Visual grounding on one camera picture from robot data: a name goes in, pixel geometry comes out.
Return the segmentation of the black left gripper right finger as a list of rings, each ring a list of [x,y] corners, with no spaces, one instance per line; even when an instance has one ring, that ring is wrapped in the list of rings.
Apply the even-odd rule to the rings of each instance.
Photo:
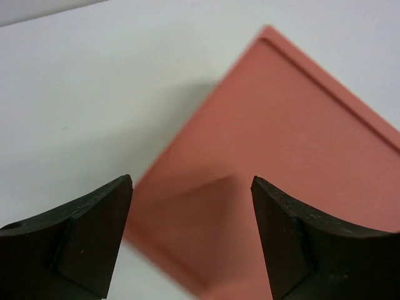
[[[338,219],[261,177],[251,185],[274,299],[398,299],[399,234]]]

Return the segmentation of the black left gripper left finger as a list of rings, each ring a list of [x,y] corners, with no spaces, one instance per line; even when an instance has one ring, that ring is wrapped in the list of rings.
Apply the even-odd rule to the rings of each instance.
[[[130,175],[1,228],[1,299],[106,299],[133,195]]]

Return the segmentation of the coral and yellow drawer cabinet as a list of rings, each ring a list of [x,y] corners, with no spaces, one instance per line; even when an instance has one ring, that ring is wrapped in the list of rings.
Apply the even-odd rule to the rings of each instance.
[[[198,299],[270,299],[254,176],[399,230],[399,132],[272,26],[136,184],[125,237]]]

